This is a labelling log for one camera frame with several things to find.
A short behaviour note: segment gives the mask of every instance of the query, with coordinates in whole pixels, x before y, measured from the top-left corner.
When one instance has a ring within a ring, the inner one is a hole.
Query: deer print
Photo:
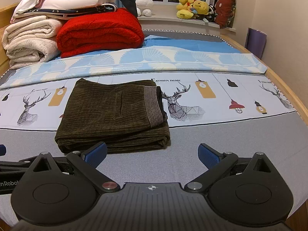
[[[163,99],[166,99],[168,102],[168,110],[170,113],[170,116],[178,121],[194,121],[197,119],[201,119],[205,111],[198,106],[195,107],[187,107],[187,106],[181,106],[178,103],[178,99],[182,96],[181,94],[186,93],[190,90],[190,85],[187,88],[185,85],[181,84],[183,86],[182,90],[179,90],[177,88],[177,91],[174,92],[173,96],[167,96],[164,92],[162,93]]]
[[[281,101],[281,103],[286,108],[292,108],[292,105],[290,105],[290,103],[287,100],[284,100],[284,99],[281,98],[279,89],[274,87],[275,92],[273,92],[272,90],[269,90],[269,89],[265,88],[263,84],[262,84],[262,87],[260,85],[259,85],[259,87],[263,88],[264,90],[266,90],[268,92],[271,92],[274,96],[277,96],[277,98]]]
[[[18,121],[17,121],[17,125],[20,126],[20,125],[31,125],[33,122],[35,122],[38,118],[38,115],[33,115],[33,114],[30,114],[29,113],[29,109],[34,107],[38,102],[44,100],[45,98],[47,98],[50,94],[46,95],[46,92],[44,91],[44,96],[42,98],[39,98],[29,104],[29,96],[24,96],[23,97],[23,102],[24,102],[24,107],[25,107],[25,110],[23,111],[23,113],[21,114],[21,116],[19,117]]]

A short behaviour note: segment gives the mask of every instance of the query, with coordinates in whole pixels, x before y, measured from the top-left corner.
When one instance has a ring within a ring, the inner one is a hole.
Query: white teddy bear
[[[153,7],[153,0],[136,0],[138,16],[151,17],[151,8]]]

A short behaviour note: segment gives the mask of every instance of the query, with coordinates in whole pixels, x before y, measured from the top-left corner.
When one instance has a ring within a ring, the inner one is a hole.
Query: blue patterned blanket
[[[190,51],[177,47],[151,46],[106,53],[78,55],[27,66],[0,89],[69,78],[151,71],[226,71],[263,74],[267,67],[253,54]]]

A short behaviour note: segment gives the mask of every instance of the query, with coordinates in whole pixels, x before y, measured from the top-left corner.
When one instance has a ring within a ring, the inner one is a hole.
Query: folded red quilt
[[[73,18],[64,24],[57,35],[62,58],[101,49],[137,48],[143,41],[138,19],[124,8]]]

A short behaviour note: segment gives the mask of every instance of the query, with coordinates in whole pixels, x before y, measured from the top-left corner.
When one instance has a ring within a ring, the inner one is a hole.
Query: wooden bed frame
[[[0,8],[0,39],[2,39],[3,32],[7,25],[10,24],[10,19],[18,3]],[[242,45],[232,40],[230,37],[221,35],[221,38],[228,42],[231,46],[240,50],[242,53],[250,53],[249,50],[244,48]],[[0,77],[10,68],[9,58],[6,55],[6,51],[0,44]],[[301,116],[303,121],[308,125],[308,109],[298,98],[298,96],[291,90],[291,88],[270,68],[267,66],[265,73],[266,77],[270,79],[277,88],[283,93],[283,95],[290,101],[294,106],[298,114]],[[294,231],[308,230],[308,217],[307,217],[308,201],[304,203],[291,217],[287,219],[287,224]],[[9,231],[10,226],[0,219],[0,231]]]

